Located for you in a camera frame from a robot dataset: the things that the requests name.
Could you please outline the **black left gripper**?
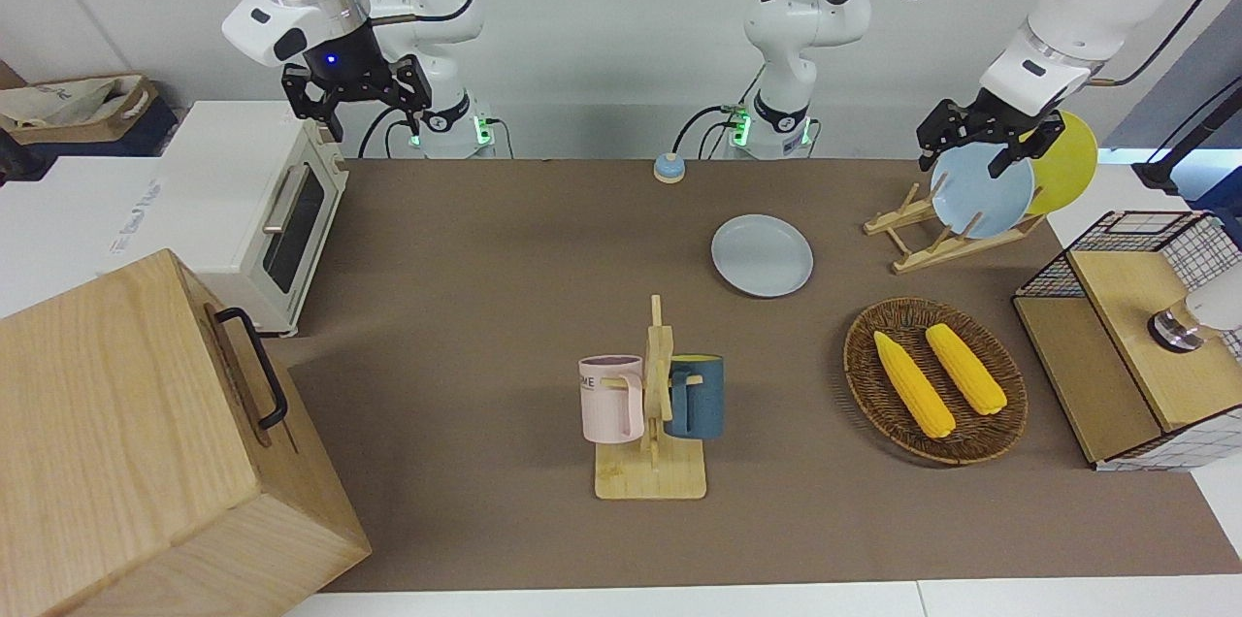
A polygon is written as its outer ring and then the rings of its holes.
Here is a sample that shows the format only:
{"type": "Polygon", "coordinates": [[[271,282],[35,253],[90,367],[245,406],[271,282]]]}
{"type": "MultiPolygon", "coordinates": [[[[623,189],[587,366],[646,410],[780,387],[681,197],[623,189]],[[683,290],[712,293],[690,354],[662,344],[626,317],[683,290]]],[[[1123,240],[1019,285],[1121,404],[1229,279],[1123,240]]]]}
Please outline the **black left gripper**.
{"type": "Polygon", "coordinates": [[[1063,132],[1064,118],[1059,110],[1023,114],[994,92],[979,89],[975,101],[968,106],[959,106],[951,99],[940,101],[917,125],[920,148],[918,166],[925,174],[934,166],[936,156],[950,148],[971,143],[995,144],[1001,146],[994,161],[989,163],[987,173],[990,179],[999,179],[1015,163],[1043,156],[1063,132]]]}

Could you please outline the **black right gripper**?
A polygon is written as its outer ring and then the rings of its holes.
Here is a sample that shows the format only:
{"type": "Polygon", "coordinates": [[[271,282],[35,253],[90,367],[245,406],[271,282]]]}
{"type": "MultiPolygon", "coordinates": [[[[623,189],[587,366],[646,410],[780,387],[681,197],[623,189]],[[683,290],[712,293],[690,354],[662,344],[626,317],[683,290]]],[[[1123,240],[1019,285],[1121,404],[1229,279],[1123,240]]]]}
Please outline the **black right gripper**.
{"type": "Polygon", "coordinates": [[[282,89],[292,112],[301,120],[327,123],[330,139],[337,144],[344,140],[337,106],[378,101],[405,114],[405,125],[412,137],[419,137],[420,120],[432,106],[431,84],[414,53],[400,57],[395,63],[379,60],[373,68],[353,74],[317,74],[307,66],[284,65],[282,89]]]}

